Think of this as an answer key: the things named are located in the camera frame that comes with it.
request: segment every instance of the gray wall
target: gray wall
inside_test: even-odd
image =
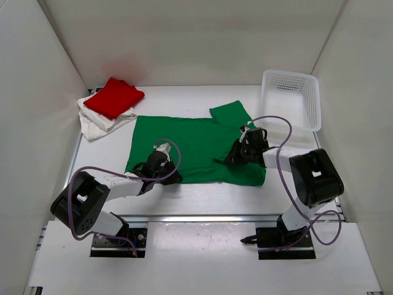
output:
[[[22,294],[87,89],[34,0],[0,1],[0,294]]]
[[[310,73],[343,0],[42,0],[88,87],[261,84]]]
[[[393,294],[393,1],[350,0],[313,74],[318,136],[340,172],[385,294]]]

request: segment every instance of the cable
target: cable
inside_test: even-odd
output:
[[[338,212],[337,212],[337,211],[334,211],[334,210],[327,210],[327,211],[324,211],[324,212],[322,212],[322,213],[320,213],[320,214],[317,214],[317,217],[316,217],[314,220],[310,220],[310,219],[301,211],[301,209],[299,208],[299,206],[296,204],[295,199],[294,199],[294,197],[292,196],[292,194],[290,193],[290,190],[289,190],[289,188],[288,188],[288,185],[287,185],[287,183],[286,183],[286,181],[285,181],[285,178],[284,178],[284,175],[283,175],[283,173],[282,173],[282,169],[281,169],[281,164],[280,164],[279,156],[280,156],[280,152],[281,152],[282,147],[288,142],[290,136],[292,135],[292,124],[291,124],[287,119],[285,119],[285,118],[283,118],[283,117],[279,117],[279,116],[262,116],[262,117],[258,117],[258,118],[255,118],[255,119],[251,120],[250,122],[247,123],[247,125],[251,124],[252,122],[255,122],[256,120],[265,119],[265,118],[280,119],[280,120],[283,120],[283,121],[289,126],[288,135],[287,135],[287,137],[285,138],[285,140],[279,145],[278,150],[277,150],[277,154],[276,154],[277,170],[278,170],[278,174],[280,175],[280,179],[281,179],[282,185],[284,186],[284,189],[286,190],[286,192],[287,192],[287,194],[288,194],[288,197],[290,198],[290,201],[291,201],[292,204],[294,205],[295,209],[299,212],[299,214],[300,214],[305,220],[307,220],[307,221],[309,222],[309,226],[307,227],[307,229],[305,230],[305,232],[303,233],[303,235],[302,235],[296,242],[290,244],[289,246],[282,246],[282,247],[277,247],[277,248],[264,249],[264,250],[261,250],[261,251],[262,251],[262,252],[266,252],[266,251],[277,251],[277,250],[282,250],[282,249],[288,249],[288,248],[290,248],[290,247],[296,245],[298,242],[300,242],[300,241],[302,240],[302,238],[303,238],[306,234],[308,234],[308,232],[309,232],[310,230],[311,230],[311,231],[313,232],[313,234],[315,235],[315,238],[317,239],[317,241],[318,241],[319,243],[321,243],[322,245],[329,246],[329,245],[333,244],[335,241],[337,241],[338,236],[340,235],[340,232],[341,232],[341,227],[342,227],[342,225],[341,225],[342,220],[341,220],[340,215],[338,214]],[[314,226],[314,223],[315,223],[319,218],[321,218],[323,215],[326,215],[326,214],[329,214],[329,213],[334,213],[334,214],[337,215],[337,217],[338,217],[338,230],[337,230],[336,236],[335,236],[330,242],[327,242],[327,243],[326,243],[326,242],[323,242],[323,241],[318,237],[318,235],[317,235],[317,233],[315,232],[315,229],[314,229],[313,226]]]
[[[134,243],[131,242],[131,240],[128,239],[128,238],[125,238],[125,237],[116,237],[116,236],[114,236],[114,235],[106,235],[106,234],[102,234],[102,233],[99,233],[99,232],[93,232],[93,231],[90,231],[90,232],[86,233],[85,235],[83,235],[83,236],[81,236],[81,237],[79,237],[79,236],[76,234],[75,225],[74,225],[74,219],[72,218],[72,186],[74,185],[74,181],[75,181],[75,179],[76,179],[76,176],[79,174],[79,172],[84,171],[84,170],[97,170],[97,171],[105,172],[105,173],[112,174],[112,175],[115,175],[115,176],[118,176],[118,177],[122,177],[122,178],[136,179],[136,180],[143,180],[143,181],[163,181],[163,180],[165,180],[166,178],[169,178],[169,177],[172,176],[172,175],[177,171],[177,169],[179,168],[179,166],[180,166],[180,164],[181,164],[181,161],[182,161],[182,155],[181,155],[180,149],[179,149],[179,147],[176,145],[176,143],[174,143],[173,141],[171,141],[171,140],[169,140],[169,139],[167,139],[167,138],[162,138],[162,139],[160,139],[160,140],[157,140],[157,141],[154,143],[154,145],[156,145],[156,144],[159,143],[160,141],[167,141],[167,142],[171,143],[171,144],[176,148],[177,154],[179,155],[179,160],[177,161],[177,165],[176,165],[176,167],[174,168],[174,170],[172,170],[172,172],[168,173],[168,174],[167,174],[166,176],[164,176],[164,177],[161,177],[161,178],[144,178],[144,177],[137,177],[137,176],[128,176],[128,175],[123,175],[123,174],[120,174],[120,173],[117,173],[117,172],[113,172],[113,171],[110,171],[110,170],[106,170],[106,169],[102,169],[102,168],[98,168],[98,167],[94,167],[94,166],[84,166],[84,167],[81,167],[81,168],[79,168],[78,170],[75,171],[75,173],[73,174],[73,176],[72,176],[72,178],[71,178],[71,180],[70,180],[70,182],[69,182],[69,185],[68,185],[68,195],[67,195],[67,201],[68,201],[68,204],[67,204],[67,209],[68,209],[68,224],[69,224],[69,228],[71,229],[71,233],[72,233],[72,236],[74,237],[74,239],[76,239],[76,240],[78,240],[78,241],[82,241],[82,240],[84,240],[85,238],[87,238],[89,235],[96,234],[96,235],[98,235],[99,237],[104,237],[104,238],[106,238],[106,239],[108,239],[108,238],[113,238],[113,239],[117,239],[117,240],[123,240],[123,241],[125,241],[125,242],[127,242],[127,243],[129,243],[129,244],[131,245],[133,251],[135,252],[135,256],[136,256],[136,248],[135,248],[135,246],[134,246]]]

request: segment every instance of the perforated basket bottom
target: perforated basket bottom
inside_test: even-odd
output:
[[[299,93],[282,93],[267,91],[263,115],[275,115],[287,119],[293,127],[311,128],[308,121],[303,96]],[[286,123],[279,119],[265,119],[265,124],[283,126]]]

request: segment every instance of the stacked folded cloth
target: stacked folded cloth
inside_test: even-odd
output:
[[[110,78],[101,91],[78,100],[82,134],[96,140],[135,120],[133,106],[144,96],[135,86]]]

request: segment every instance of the laundry basket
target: laundry basket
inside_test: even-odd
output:
[[[321,129],[321,100],[314,76],[266,70],[262,81],[262,115],[287,119],[295,131]],[[287,124],[279,119],[263,119],[267,129],[284,132]]]

